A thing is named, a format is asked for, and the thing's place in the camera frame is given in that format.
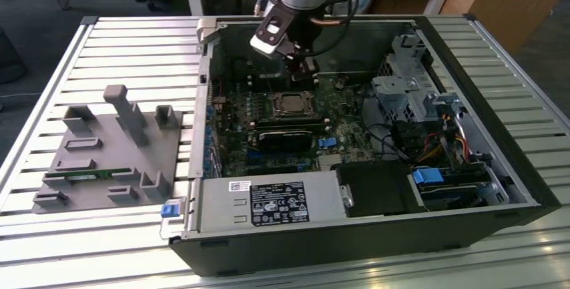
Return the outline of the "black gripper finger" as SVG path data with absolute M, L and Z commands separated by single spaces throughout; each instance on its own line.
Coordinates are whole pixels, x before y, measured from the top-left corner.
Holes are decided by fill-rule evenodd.
M 292 81 L 299 81 L 303 75 L 304 59 L 301 57 L 293 57 L 288 59 L 288 73 Z
M 301 61 L 301 78 L 312 79 L 319 72 L 319 64 L 313 58 L 305 58 Z

